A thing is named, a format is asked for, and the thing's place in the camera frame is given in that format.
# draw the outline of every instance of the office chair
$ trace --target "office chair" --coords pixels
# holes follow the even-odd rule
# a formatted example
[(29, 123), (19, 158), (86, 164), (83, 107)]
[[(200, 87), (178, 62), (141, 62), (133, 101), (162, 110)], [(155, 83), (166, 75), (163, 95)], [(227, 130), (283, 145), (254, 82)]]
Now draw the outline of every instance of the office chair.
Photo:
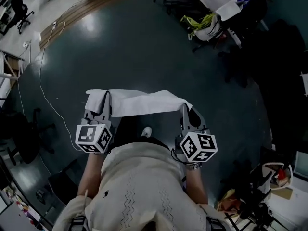
[(7, 140), (12, 137), (12, 124), (8, 113), (0, 107), (0, 139)]
[(78, 186), (69, 178), (67, 170), (69, 170), (77, 159), (70, 162), (62, 171), (48, 178), (48, 183), (53, 194), (64, 204), (67, 205), (73, 198), (77, 196)]
[(55, 125), (50, 124), (44, 128), (38, 129), (37, 113), (39, 112), (40, 109), (38, 108), (33, 111), (33, 121), (31, 123), (28, 122), (27, 118), (20, 112), (14, 114), (10, 118), (11, 134), (16, 148), (12, 151), (10, 148), (7, 148), (7, 152), (14, 165), (16, 165), (14, 155), (18, 152), (26, 164), (31, 163), (36, 158), (40, 147), (43, 147), (50, 154), (54, 154), (54, 150), (46, 146), (39, 135), (49, 128), (55, 128)]
[(15, 12), (15, 16), (12, 20), (12, 24), (10, 25), (10, 27), (12, 27), (13, 25), (16, 25), (19, 21), (19, 25), (17, 26), (18, 28), (18, 32), (19, 34), (21, 34), (21, 28), (24, 24), (24, 22), (27, 22), (28, 24), (31, 24), (27, 18), (31, 15), (34, 14), (34, 11), (31, 11), (29, 14), (27, 14), (28, 12), (28, 7), (23, 4), (23, 0), (12, 0), (11, 2), (12, 8)]

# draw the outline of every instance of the red object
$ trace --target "red object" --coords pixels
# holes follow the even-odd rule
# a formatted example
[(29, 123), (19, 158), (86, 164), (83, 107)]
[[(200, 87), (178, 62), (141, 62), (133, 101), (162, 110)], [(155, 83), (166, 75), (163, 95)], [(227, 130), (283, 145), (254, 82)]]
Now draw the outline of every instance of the red object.
[(287, 177), (287, 175), (285, 174), (285, 172), (282, 169), (279, 169), (279, 171), (278, 171), (278, 180), (283, 180), (286, 177)]

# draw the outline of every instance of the white sweater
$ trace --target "white sweater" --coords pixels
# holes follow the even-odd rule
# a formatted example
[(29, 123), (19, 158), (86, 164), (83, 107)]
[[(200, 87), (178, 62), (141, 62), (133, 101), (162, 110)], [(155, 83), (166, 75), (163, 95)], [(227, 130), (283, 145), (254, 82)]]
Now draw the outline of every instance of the white sweater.
[(53, 231), (68, 230), (79, 215), (85, 215), (84, 227), (92, 231), (138, 231), (150, 221), (158, 231), (194, 231), (206, 230), (207, 215), (223, 221), (215, 209), (187, 196), (182, 178), (181, 165), (164, 147), (143, 142), (117, 147), (104, 161), (98, 194), (93, 200), (71, 200)]

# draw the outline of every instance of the white sneaker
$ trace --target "white sneaker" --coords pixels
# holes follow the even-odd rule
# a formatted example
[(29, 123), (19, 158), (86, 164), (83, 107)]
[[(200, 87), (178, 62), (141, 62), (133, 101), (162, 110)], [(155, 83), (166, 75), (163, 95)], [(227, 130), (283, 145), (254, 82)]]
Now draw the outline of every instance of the white sneaker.
[(145, 129), (142, 131), (141, 137), (145, 136), (149, 138), (152, 134), (152, 128), (151, 127), (145, 127)]

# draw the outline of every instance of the forearm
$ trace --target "forearm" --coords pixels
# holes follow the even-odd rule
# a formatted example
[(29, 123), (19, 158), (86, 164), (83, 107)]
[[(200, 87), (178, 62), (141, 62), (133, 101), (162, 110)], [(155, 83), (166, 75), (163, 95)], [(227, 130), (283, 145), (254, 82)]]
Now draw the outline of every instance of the forearm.
[(201, 178), (201, 170), (186, 171), (186, 192), (196, 204), (207, 204), (207, 194)]
[(79, 183), (77, 195), (85, 195), (88, 190), (88, 197), (94, 198), (98, 193), (101, 183), (101, 169), (105, 155), (89, 154), (85, 171)]

